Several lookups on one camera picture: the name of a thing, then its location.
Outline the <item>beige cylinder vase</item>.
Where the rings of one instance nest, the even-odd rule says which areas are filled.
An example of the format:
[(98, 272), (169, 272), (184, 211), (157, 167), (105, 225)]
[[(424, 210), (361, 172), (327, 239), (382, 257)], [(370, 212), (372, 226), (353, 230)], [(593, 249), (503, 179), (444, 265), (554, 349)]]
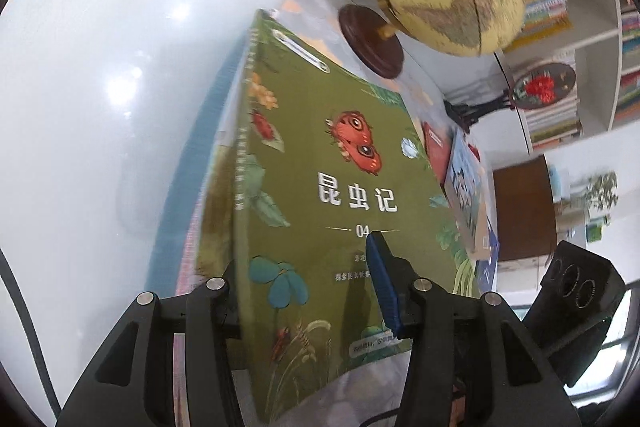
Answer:
[(583, 227), (588, 219), (588, 211), (585, 209), (564, 209), (555, 216), (556, 231), (561, 233), (578, 229)]

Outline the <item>blue Aesop fables book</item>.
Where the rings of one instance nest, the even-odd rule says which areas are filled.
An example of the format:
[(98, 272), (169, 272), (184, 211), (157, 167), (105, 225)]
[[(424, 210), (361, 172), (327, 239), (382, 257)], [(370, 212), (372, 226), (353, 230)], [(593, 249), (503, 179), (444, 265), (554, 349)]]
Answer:
[(486, 293), (486, 291), (493, 291), (496, 287), (500, 251), (499, 239), (490, 221), (487, 221), (487, 226), (489, 258), (477, 261), (475, 265), (476, 283), (481, 294)]

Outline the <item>tan kraft cover book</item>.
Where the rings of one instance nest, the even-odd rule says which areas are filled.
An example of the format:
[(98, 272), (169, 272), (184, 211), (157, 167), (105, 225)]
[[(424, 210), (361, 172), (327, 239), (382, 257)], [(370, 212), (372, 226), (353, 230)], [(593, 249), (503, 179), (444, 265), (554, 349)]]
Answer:
[(475, 261), (489, 260), (491, 257), (490, 239), (489, 239), (489, 192), (486, 169), (480, 167), (480, 203), (478, 204), (477, 225), (475, 230), (474, 251), (471, 258)]

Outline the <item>light blue cartoon book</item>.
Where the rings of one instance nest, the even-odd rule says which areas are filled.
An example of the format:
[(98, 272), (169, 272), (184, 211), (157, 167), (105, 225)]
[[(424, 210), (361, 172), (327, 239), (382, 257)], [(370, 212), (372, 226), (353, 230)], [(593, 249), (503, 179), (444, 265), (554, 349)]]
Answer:
[(480, 163), (466, 143), (461, 129), (457, 129), (452, 138), (444, 187), (462, 241), (469, 251), (475, 251), (483, 180)]

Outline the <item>red flower round fan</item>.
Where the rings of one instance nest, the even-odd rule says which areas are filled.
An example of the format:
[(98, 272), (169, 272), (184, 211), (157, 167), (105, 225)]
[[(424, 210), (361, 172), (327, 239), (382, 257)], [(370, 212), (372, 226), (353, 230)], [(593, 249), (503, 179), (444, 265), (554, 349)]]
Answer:
[(548, 62), (515, 80), (511, 98), (516, 108), (534, 110), (562, 101), (576, 84), (576, 72), (564, 63)]

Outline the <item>antique yellow globe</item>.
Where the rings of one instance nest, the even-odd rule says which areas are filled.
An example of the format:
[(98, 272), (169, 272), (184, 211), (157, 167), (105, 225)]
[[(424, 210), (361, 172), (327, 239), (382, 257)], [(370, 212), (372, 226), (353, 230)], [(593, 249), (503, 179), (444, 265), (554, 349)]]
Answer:
[(346, 4), (338, 11), (343, 36), (359, 60), (383, 78), (404, 67), (406, 35), (453, 56), (506, 48), (521, 32), (525, 0), (378, 0), (378, 8)]

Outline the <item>wooden sideboard cabinet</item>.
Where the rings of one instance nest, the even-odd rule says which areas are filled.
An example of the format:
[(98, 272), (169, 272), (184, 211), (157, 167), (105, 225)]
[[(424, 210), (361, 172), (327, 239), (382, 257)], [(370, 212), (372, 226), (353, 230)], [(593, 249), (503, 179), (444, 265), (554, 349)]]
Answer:
[(549, 256), (555, 251), (555, 209), (546, 158), (494, 171), (501, 262)]

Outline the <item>green canister on microwave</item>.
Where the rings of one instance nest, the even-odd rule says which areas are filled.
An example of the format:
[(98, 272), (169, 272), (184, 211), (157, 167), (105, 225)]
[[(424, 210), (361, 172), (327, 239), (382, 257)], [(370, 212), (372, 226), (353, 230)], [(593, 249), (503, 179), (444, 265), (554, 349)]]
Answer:
[(610, 219), (608, 219), (608, 216), (601, 216), (599, 218), (590, 220), (585, 226), (586, 242), (600, 242), (603, 236), (603, 231), (609, 224)]

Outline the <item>red book with yellow figure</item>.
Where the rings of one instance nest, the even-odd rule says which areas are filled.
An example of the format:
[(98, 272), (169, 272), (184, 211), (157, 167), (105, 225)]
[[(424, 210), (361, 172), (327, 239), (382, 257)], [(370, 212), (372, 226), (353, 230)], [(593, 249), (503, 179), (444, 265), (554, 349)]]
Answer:
[(425, 153), (440, 185), (445, 183), (450, 161), (452, 134), (448, 128), (434, 127), (427, 121), (422, 124)]

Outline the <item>olive green book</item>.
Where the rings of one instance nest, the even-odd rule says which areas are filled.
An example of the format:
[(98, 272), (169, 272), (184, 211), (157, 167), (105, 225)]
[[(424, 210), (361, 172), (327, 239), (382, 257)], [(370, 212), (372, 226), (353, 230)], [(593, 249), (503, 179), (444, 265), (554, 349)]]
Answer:
[(236, 291), (261, 421), (409, 349), (376, 302), (371, 232), (447, 291), (477, 295), (401, 96), (352, 75), (265, 11), (250, 28), (236, 151)]

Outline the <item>blue tissue box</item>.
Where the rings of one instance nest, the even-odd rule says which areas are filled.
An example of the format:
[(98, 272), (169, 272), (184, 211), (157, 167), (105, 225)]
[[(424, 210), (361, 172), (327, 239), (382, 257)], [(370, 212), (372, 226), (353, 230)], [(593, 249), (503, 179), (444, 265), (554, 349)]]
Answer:
[(555, 202), (559, 202), (559, 200), (570, 194), (570, 180), (567, 178), (567, 171), (549, 165), (548, 175), (552, 198)]

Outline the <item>black fan stand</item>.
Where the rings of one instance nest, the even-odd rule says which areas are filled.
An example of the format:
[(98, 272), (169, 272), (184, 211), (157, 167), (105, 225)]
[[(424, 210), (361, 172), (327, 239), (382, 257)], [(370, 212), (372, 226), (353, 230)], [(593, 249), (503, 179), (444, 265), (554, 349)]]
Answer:
[(451, 104), (448, 101), (444, 101), (444, 106), (447, 116), (457, 124), (464, 133), (469, 133), (471, 127), (477, 124), (480, 118), (498, 112), (498, 110), (515, 109), (510, 89), (504, 89), (497, 98), (493, 98), (487, 102), (478, 104)]

